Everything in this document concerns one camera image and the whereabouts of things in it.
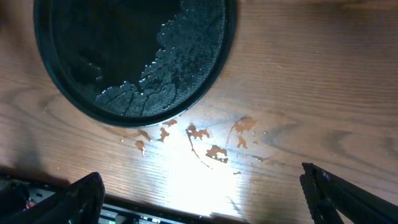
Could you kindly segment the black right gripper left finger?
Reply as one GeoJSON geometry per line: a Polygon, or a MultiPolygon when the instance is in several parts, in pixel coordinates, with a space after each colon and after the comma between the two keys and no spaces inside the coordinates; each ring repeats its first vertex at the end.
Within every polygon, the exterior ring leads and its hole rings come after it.
{"type": "Polygon", "coordinates": [[[41,202],[30,205],[32,184],[12,181],[1,190],[1,223],[98,223],[105,196],[92,172],[41,202]]]}

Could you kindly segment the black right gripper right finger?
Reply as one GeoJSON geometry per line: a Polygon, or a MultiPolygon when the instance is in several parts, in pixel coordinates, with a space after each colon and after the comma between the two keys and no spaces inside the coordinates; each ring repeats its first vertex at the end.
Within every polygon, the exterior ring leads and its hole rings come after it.
{"type": "Polygon", "coordinates": [[[397,206],[312,164],[303,163],[300,184],[315,224],[397,223],[397,206]]]}

